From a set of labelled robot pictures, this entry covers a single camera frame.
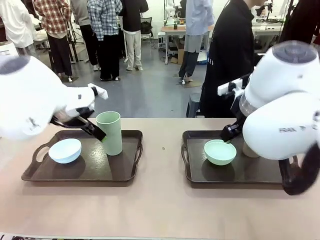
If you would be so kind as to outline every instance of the chair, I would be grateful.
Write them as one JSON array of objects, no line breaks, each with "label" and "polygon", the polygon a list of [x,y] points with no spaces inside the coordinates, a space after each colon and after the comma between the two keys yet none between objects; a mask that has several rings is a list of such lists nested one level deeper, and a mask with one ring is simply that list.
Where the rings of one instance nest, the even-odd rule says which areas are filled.
[{"label": "chair", "polygon": [[199,111],[201,93],[191,93],[189,97],[188,107],[186,109],[187,118],[196,118],[201,116]]},{"label": "chair", "polygon": [[151,25],[151,29],[149,31],[143,32],[141,29],[141,35],[148,35],[150,37],[150,44],[152,43],[152,38],[154,37],[154,33],[152,32],[152,17],[141,17],[141,23],[147,22]]}]

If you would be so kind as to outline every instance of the stool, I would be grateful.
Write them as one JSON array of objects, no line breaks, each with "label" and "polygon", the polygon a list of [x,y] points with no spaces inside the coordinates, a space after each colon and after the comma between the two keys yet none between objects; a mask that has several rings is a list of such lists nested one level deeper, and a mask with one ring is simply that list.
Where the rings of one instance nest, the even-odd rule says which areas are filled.
[{"label": "stool", "polygon": [[191,93],[189,96],[188,107],[186,109],[186,117],[187,118],[195,118],[200,116],[201,113],[199,110],[201,93]]}]

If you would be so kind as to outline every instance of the cup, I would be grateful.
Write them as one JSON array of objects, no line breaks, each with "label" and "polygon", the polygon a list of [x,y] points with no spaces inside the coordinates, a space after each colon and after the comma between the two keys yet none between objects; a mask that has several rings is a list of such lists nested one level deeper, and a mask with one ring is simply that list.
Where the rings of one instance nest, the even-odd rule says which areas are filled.
[{"label": "cup", "polygon": [[259,155],[256,154],[246,143],[246,141],[243,142],[243,148],[242,148],[242,152],[244,155],[246,155],[249,158],[259,158]]},{"label": "cup", "polygon": [[103,148],[110,156],[122,152],[121,116],[115,111],[106,111],[96,117],[98,127],[106,133]]}]

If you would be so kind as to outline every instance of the person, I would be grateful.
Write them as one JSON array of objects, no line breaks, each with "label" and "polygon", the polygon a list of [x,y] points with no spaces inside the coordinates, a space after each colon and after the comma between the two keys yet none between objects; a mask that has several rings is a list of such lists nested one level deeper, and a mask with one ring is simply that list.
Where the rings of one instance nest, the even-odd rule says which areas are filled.
[{"label": "person", "polygon": [[214,24],[212,4],[211,0],[186,1],[184,55],[178,73],[183,83],[192,82],[204,34]]},{"label": "person", "polygon": [[301,0],[292,14],[287,15],[279,42],[300,41],[312,42],[314,35],[319,35],[320,0]]},{"label": "person", "polygon": [[101,81],[120,80],[117,15],[122,8],[121,0],[88,0],[87,3],[92,30],[98,39]]},{"label": "person", "polygon": [[0,0],[0,17],[4,23],[6,39],[14,44],[18,54],[38,59],[34,46],[37,32],[22,1]]},{"label": "person", "polygon": [[87,2],[88,0],[70,0],[70,8],[73,12],[75,23],[80,26],[80,31],[85,42],[89,61],[93,66],[93,71],[98,71],[98,39],[97,35],[91,28],[91,22],[88,16]]},{"label": "person", "polygon": [[59,78],[64,73],[72,77],[67,23],[71,9],[66,0],[33,0],[34,9],[42,16],[41,26],[48,35],[53,64]]},{"label": "person", "polygon": [[141,63],[141,17],[140,14],[149,10],[146,0],[122,0],[123,31],[125,34],[128,66],[127,71],[142,71]]},{"label": "person", "polygon": [[206,118],[234,118],[232,97],[218,96],[218,86],[247,75],[260,60],[255,54],[251,8],[266,0],[230,0],[212,34],[200,111]]}]

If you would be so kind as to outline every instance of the white shirt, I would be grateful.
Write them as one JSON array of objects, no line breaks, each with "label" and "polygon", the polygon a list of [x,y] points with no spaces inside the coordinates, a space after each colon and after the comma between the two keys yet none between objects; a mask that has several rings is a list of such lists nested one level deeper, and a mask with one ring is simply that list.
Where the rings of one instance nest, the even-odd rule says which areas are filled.
[{"label": "white shirt", "polygon": [[13,42],[16,48],[25,48],[34,43],[37,32],[21,0],[0,0],[0,17],[6,39]]},{"label": "white shirt", "polygon": [[137,33],[139,33],[140,32],[140,30],[139,31],[126,31],[126,30],[123,30],[126,34],[129,34],[129,35],[136,35]]},{"label": "white shirt", "polygon": [[212,0],[187,0],[185,10],[186,34],[199,36],[214,24]]}]

